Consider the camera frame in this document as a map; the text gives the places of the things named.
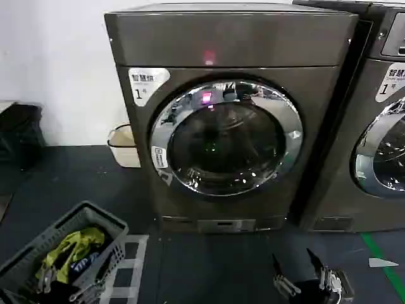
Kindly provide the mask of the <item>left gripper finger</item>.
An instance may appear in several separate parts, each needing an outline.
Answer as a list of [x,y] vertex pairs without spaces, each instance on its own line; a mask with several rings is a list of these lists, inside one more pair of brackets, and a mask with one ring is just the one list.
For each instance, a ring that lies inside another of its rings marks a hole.
[[36,293],[49,293],[51,291],[51,284],[56,280],[57,270],[54,265],[42,265],[39,269],[39,278]]
[[107,264],[104,264],[98,270],[96,279],[93,283],[89,284],[85,288],[70,295],[68,301],[95,301],[105,290],[106,276],[108,275]]

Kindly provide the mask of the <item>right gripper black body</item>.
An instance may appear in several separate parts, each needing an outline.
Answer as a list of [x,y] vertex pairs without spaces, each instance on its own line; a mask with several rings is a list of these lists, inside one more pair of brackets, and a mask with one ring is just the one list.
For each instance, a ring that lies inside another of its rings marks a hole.
[[299,281],[295,282],[294,285],[298,287],[301,292],[293,297],[293,303],[322,304],[336,302],[336,293],[330,292],[327,289],[320,289],[320,281],[318,279]]

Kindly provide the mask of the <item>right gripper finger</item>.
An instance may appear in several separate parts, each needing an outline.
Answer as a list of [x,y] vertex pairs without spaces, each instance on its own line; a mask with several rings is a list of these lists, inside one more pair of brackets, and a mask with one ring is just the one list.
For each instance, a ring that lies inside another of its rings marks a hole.
[[299,295],[301,289],[284,276],[281,266],[274,254],[272,254],[272,259],[275,271],[275,275],[273,276],[274,287],[281,295]]
[[306,249],[311,260],[311,264],[315,269],[315,273],[319,279],[319,288],[321,290],[331,291],[332,286],[332,271],[324,266],[321,260],[309,249]]

